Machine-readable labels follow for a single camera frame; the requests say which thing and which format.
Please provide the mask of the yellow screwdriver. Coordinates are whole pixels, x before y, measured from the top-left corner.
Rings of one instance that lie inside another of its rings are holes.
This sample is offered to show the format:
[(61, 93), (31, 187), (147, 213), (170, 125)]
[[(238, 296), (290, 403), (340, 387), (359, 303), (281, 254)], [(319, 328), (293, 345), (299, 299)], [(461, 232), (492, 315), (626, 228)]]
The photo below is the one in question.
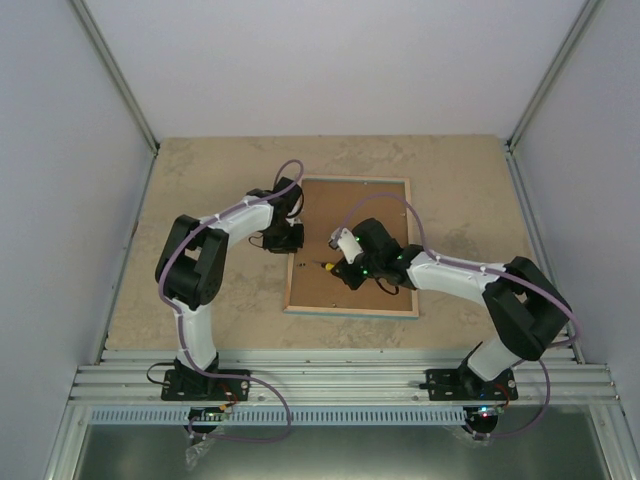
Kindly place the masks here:
[(321, 267), (325, 271), (331, 271), (335, 267), (335, 265), (333, 263), (331, 263), (331, 262), (313, 260), (312, 263), (314, 265), (317, 265), (317, 266)]

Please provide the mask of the teal picture frame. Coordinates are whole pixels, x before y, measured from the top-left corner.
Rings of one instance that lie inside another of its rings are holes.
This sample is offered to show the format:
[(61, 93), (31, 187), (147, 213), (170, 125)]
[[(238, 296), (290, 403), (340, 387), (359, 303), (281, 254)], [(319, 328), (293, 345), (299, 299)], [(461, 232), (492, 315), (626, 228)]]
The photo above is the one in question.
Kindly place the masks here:
[(284, 296), (287, 314), (416, 319), (418, 293), (402, 289), (398, 294), (381, 282), (367, 279), (357, 290), (326, 271), (323, 262), (335, 263), (340, 252), (328, 246), (342, 221), (349, 228), (368, 218), (379, 220), (400, 245), (414, 240), (413, 221), (404, 202), (411, 200), (410, 180), (402, 177), (331, 176), (308, 174), (302, 180), (304, 206), (303, 248), (288, 258)]

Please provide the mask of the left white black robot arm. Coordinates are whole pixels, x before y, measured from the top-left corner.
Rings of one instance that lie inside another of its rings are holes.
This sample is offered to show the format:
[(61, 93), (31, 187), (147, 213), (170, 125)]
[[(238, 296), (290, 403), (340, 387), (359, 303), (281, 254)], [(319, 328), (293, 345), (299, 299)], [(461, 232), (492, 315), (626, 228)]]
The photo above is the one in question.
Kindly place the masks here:
[(189, 368), (184, 386), (195, 398), (210, 398), (219, 386), (213, 370), (218, 351), (213, 342), (212, 303), (223, 283), (228, 251), (257, 236), (265, 251), (297, 252), (304, 242), (304, 227), (296, 219), (303, 203), (302, 187), (283, 177), (272, 189), (254, 189), (221, 213), (202, 218), (181, 215), (174, 221), (155, 279), (161, 300), (173, 311), (177, 361)]

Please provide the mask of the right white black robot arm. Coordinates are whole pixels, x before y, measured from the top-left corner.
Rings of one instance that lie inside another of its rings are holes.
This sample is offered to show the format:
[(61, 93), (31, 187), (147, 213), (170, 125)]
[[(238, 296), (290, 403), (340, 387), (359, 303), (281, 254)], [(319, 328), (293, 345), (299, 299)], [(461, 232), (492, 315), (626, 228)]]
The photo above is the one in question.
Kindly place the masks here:
[(486, 264), (442, 256), (418, 244), (401, 246), (374, 218), (337, 229), (329, 245), (342, 255), (332, 275), (352, 290), (371, 279), (395, 291), (435, 291), (486, 307), (495, 334), (456, 370), (456, 385), (471, 399), (485, 397), (516, 363), (540, 359), (570, 320), (566, 301), (525, 257)]

